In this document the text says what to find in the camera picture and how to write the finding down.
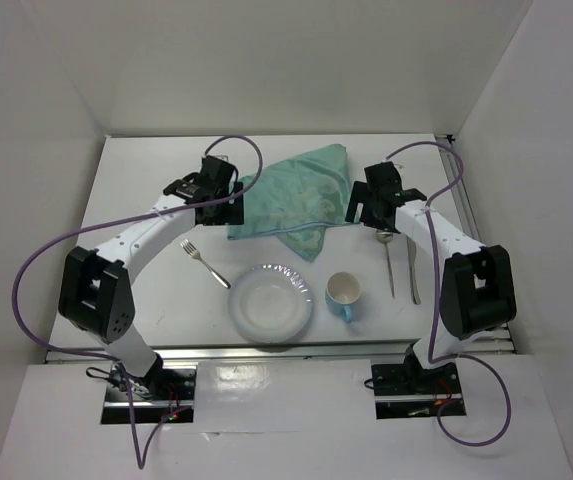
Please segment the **white ceramic plate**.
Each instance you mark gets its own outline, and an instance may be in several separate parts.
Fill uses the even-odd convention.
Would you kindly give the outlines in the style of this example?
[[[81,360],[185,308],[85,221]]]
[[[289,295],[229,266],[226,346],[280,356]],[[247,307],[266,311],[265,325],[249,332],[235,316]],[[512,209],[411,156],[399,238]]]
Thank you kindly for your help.
[[[227,308],[237,332],[261,344],[284,343],[308,324],[313,294],[303,276],[281,264],[259,264],[232,284]]]

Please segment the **teal patterned cloth placemat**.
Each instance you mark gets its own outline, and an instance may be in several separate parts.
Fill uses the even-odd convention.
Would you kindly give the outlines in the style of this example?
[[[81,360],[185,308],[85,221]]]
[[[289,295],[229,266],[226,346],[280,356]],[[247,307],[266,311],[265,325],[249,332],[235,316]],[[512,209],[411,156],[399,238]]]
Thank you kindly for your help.
[[[274,236],[311,263],[326,230],[347,226],[352,181],[346,147],[327,145],[269,165],[244,194],[244,223],[230,226],[229,240]]]

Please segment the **light blue mug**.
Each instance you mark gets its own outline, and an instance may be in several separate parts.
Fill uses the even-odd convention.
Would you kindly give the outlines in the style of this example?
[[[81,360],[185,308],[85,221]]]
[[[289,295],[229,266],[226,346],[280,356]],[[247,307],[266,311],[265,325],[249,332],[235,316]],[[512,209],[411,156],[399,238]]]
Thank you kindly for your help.
[[[333,274],[326,285],[325,301],[328,310],[347,324],[354,320],[355,305],[361,297],[357,278],[348,272]]]

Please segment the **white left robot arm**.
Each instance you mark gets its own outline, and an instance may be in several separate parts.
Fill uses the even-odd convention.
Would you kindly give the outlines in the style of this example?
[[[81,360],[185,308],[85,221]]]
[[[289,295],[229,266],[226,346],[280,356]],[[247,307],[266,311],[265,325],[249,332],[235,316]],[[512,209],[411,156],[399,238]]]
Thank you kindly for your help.
[[[76,247],[64,265],[59,314],[87,332],[129,374],[129,389],[142,399],[164,397],[175,376],[149,347],[136,327],[132,284],[137,275],[177,237],[198,225],[240,225],[243,198],[216,206],[173,212],[176,207],[210,202],[241,191],[238,170],[207,155],[201,169],[162,191],[152,217],[138,221],[92,250]]]

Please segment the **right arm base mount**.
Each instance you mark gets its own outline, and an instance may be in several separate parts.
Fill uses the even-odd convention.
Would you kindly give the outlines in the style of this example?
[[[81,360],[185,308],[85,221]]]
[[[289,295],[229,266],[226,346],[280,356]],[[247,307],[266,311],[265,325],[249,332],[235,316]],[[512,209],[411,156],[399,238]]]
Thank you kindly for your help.
[[[465,416],[466,407],[454,363],[425,370],[409,346],[400,363],[376,363],[363,386],[372,391],[378,420]]]

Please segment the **silver spoon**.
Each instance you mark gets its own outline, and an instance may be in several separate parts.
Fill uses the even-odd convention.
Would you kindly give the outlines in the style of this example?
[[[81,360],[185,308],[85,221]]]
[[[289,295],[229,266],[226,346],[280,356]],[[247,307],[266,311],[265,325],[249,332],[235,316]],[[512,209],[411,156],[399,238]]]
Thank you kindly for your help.
[[[393,239],[393,233],[385,230],[377,230],[376,239],[384,248],[391,297],[395,298],[395,283],[394,283],[394,275],[393,275],[392,262],[389,249],[389,244],[392,242]]]

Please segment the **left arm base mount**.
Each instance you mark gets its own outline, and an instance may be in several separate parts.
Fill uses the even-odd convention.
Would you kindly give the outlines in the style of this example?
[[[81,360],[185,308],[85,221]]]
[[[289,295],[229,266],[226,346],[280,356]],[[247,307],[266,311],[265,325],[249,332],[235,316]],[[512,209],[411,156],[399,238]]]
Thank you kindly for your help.
[[[102,381],[105,394],[100,423],[126,425],[130,422],[128,394],[121,373],[115,366],[109,370],[88,367],[88,378]],[[181,365],[164,370],[163,385],[152,392],[132,380],[131,395],[136,424],[156,424],[167,417],[170,424],[188,424],[194,420],[194,398],[197,380],[195,365]]]

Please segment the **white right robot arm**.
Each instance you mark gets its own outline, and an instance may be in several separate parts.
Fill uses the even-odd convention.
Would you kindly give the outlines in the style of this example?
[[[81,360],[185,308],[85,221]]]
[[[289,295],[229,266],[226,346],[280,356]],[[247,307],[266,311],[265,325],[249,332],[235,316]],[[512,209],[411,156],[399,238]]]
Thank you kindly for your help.
[[[419,190],[405,189],[394,164],[382,162],[364,172],[365,180],[353,184],[346,219],[406,236],[437,269],[429,333],[407,348],[396,376],[409,391],[425,392],[470,343],[515,318],[510,256],[499,245],[467,236]]]

